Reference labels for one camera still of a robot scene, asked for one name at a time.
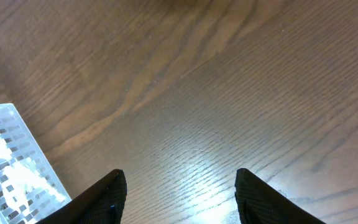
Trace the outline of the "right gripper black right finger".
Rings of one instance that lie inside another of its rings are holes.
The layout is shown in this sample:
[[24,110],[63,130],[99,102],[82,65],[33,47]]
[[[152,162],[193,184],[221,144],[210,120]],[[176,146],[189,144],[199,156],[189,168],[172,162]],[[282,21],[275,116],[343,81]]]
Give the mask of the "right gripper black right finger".
[[237,170],[235,188],[241,223],[307,224],[322,222],[292,203],[248,169]]

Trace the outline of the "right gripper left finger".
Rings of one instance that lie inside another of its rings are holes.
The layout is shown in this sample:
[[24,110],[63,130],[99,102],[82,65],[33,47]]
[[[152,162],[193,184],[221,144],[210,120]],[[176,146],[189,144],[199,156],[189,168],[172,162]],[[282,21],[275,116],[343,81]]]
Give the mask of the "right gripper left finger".
[[38,224],[120,224],[127,196],[124,172],[114,169]]

